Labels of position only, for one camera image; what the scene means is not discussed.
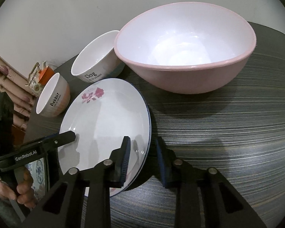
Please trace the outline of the person's left hand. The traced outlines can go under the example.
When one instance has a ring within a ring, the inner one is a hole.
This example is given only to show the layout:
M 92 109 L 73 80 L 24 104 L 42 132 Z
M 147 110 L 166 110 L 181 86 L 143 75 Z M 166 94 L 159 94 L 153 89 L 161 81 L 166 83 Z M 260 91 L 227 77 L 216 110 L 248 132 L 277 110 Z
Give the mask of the person's left hand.
M 19 183 L 16 188 L 19 195 L 15 194 L 15 192 L 6 183 L 0 180 L 0 199 L 14 200 L 28 208 L 35 208 L 37 200 L 34 196 L 32 185 L 33 178 L 31 177 L 31 173 L 24 167 L 23 181 Z

